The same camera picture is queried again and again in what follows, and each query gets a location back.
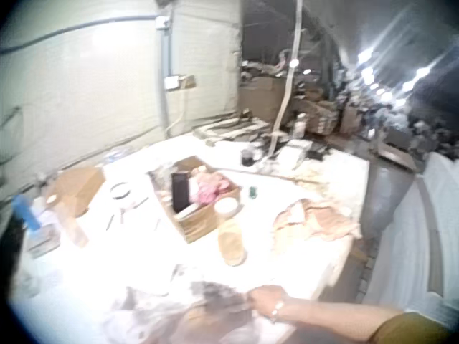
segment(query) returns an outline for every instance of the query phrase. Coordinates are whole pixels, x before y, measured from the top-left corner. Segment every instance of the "ceiling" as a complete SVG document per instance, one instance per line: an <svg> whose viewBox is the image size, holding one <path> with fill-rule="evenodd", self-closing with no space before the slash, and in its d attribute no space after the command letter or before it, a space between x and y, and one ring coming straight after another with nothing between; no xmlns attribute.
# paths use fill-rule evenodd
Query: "ceiling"
<svg viewBox="0 0 459 344"><path fill-rule="evenodd" d="M339 47L341 61L358 67L360 52L376 82L398 89L416 70L435 64L412 96L446 112L459 112L459 16L453 0L303 0L303 26L314 36L320 23ZM276 62L293 41L295 0L246 0L243 54Z"/></svg>

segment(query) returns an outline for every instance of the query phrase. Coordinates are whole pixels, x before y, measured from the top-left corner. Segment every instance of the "white table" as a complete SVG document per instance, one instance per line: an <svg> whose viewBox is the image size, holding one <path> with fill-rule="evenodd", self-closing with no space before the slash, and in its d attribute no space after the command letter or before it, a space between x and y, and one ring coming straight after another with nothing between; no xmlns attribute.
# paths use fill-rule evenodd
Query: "white table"
<svg viewBox="0 0 459 344"><path fill-rule="evenodd" d="M153 170L157 157L171 162L196 155L216 168L240 166L240 147L229 143L210 148L191 135L157 143L104 166L107 178L90 210L79 218L90 243L78 249L62 235L61 246L34 261L42 281L40 293L33 298L20 295L11 303L19 318L43 343L107 343L101 325L107 311L123 295L126 285L154 285L151 262L158 275L167 273L172 264L181 262L200 269L206 280L221 282L246 292L267 283L284 286L294 297L315 298L326 285L338 279L350 252L350 236L334 242L312 238L282 259L270 258L270 230L277 214L300 198L317 199L318 195L290 181L243 173L224 173L242 187L245 205L237 215L242 228L247 260L240 267L224 264L217 245L217 231L186 244L159 208L153 188L145 172ZM351 204L352 215L360 217L366 193L369 164L349 154L332 151L323 163L329 187L335 189L345 203ZM124 224L116 216L106 231L113 214L108 189L119 181L129 181L139 199L149 197L136 210L125 215ZM256 186L258 197L249 200L248 188ZM44 214L55 221L52 214ZM160 219L160 226L153 231ZM256 320L259 343L276 343L293 329L290 325L272 325Z"/></svg>

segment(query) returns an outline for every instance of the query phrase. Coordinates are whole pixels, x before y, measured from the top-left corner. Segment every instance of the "bracelet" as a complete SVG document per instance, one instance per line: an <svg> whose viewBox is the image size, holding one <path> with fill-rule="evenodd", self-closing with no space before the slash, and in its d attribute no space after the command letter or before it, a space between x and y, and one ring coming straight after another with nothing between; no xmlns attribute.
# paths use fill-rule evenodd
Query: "bracelet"
<svg viewBox="0 0 459 344"><path fill-rule="evenodd" d="M275 304L274 310L271 312L270 320L275 324L278 319L279 310L284 307L285 303L281 300Z"/></svg>

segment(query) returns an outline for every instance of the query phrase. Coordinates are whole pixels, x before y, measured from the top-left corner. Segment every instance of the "brown sleeve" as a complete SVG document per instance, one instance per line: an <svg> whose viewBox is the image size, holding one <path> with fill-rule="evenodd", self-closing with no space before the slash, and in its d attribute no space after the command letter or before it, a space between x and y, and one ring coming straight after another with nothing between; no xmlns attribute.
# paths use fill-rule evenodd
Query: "brown sleeve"
<svg viewBox="0 0 459 344"><path fill-rule="evenodd" d="M450 333L440 324L417 313L405 313L386 321L372 336L370 343L419 343L445 342Z"/></svg>

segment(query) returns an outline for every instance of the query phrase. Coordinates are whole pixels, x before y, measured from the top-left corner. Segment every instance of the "floor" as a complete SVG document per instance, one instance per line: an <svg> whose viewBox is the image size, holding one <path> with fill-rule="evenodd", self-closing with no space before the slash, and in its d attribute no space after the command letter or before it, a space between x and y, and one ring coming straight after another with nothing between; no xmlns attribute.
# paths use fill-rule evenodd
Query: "floor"
<svg viewBox="0 0 459 344"><path fill-rule="evenodd" d="M379 238L382 231L391 222L394 210L411 186L414 174L389 161L373 156L368 150L368 143L359 138L348 139L335 136L330 139L329 143L334 148L370 161L368 189L361 215L363 239L357 242L356 246L372 258L368 262L363 262L352 255L349 256L336 285L325 290L320 299L327 302L360 303L371 278ZM303 328L297 330L286 343L337 344L347 342L320 329Z"/></svg>

